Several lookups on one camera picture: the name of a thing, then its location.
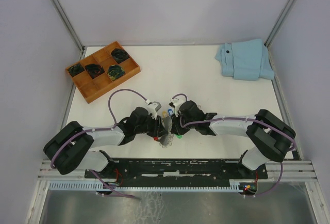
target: folded blue towel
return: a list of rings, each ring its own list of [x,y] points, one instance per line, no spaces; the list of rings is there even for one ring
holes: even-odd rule
[[[221,45],[216,60],[221,64],[223,76],[245,81],[256,81],[259,77],[274,79],[268,49],[261,39]]]

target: wooden compartment tray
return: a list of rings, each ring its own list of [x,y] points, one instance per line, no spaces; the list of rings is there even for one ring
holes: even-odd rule
[[[124,50],[118,42],[113,42],[112,44],[66,68],[66,72],[79,89],[87,103],[93,102],[95,99],[141,72],[139,65],[133,60],[133,58],[131,58],[130,55],[128,55],[128,59],[121,63],[117,63],[116,59],[111,55],[111,52],[114,49]],[[77,64],[80,64],[84,68],[84,71],[72,76],[69,73],[69,68]],[[104,73],[92,78],[86,70],[86,65],[90,64],[100,65],[103,68]],[[119,65],[125,72],[123,76],[115,80],[112,80],[108,75],[108,69],[113,65]]]

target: purple cable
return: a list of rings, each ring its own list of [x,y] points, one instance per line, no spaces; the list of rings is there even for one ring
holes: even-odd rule
[[[108,101],[108,107],[109,107],[110,114],[112,115],[112,118],[113,118],[113,120],[114,120],[114,125],[112,126],[113,129],[117,126],[117,120],[116,120],[116,118],[114,117],[114,114],[113,114],[112,109],[111,109],[111,107],[110,107],[110,101],[111,101],[112,96],[113,96],[115,93],[120,92],[120,91],[131,91],[131,92],[134,92],[134,93],[136,93],[137,95],[139,95],[140,97],[142,97],[145,101],[147,101],[147,99],[146,99],[142,94],[138,93],[137,91],[131,90],[131,89],[120,89],[120,90],[115,91],[113,94],[111,94],[110,97],[109,97],[109,101]]]
[[[236,120],[236,121],[250,121],[250,122],[255,122],[258,124],[261,124],[275,132],[277,132],[278,134],[284,136],[285,138],[287,138],[289,141],[291,141],[292,143],[292,147],[289,149],[289,151],[292,151],[293,149],[295,149],[297,147],[297,144],[295,142],[294,139],[292,139],[290,136],[288,136],[287,134],[283,133],[282,131],[278,130],[275,127],[272,127],[271,125],[268,125],[262,121],[253,119],[253,118],[244,118],[244,117],[224,117],[224,118],[215,118],[215,119],[211,119],[211,120],[205,120],[205,121],[196,121],[196,122],[188,122],[185,125],[182,124],[182,119],[180,118],[180,125],[181,127],[186,127],[188,125],[192,125],[192,124],[199,124],[199,123],[207,123],[207,122],[215,122],[215,121],[223,121],[223,120]]]
[[[135,198],[133,195],[126,195],[126,194],[121,194],[120,192],[114,190],[111,186],[107,185],[106,182],[104,182],[100,176],[96,173],[94,170],[89,170],[94,176],[109,190],[111,190],[113,193],[116,193],[117,195],[108,195],[109,197],[126,197],[126,198]]]
[[[283,164],[282,162],[280,163],[280,173],[279,173],[279,176],[278,176],[278,179],[276,181],[276,183],[273,185],[273,187],[271,187],[270,189],[266,190],[265,192],[262,192],[260,194],[255,194],[253,196],[250,196],[250,195],[246,195],[246,196],[249,196],[249,197],[261,197],[261,196],[264,196],[264,195],[267,195],[269,194],[270,192],[274,191],[278,185],[279,185],[279,182],[281,181],[281,178],[282,178],[282,175],[283,175]]]
[[[184,96],[184,97],[186,98],[186,101],[188,101],[188,97],[187,97],[187,95],[185,95],[184,93],[178,93],[177,95],[174,95],[174,96],[172,97],[172,99],[174,99],[174,98],[177,97],[177,96]]]

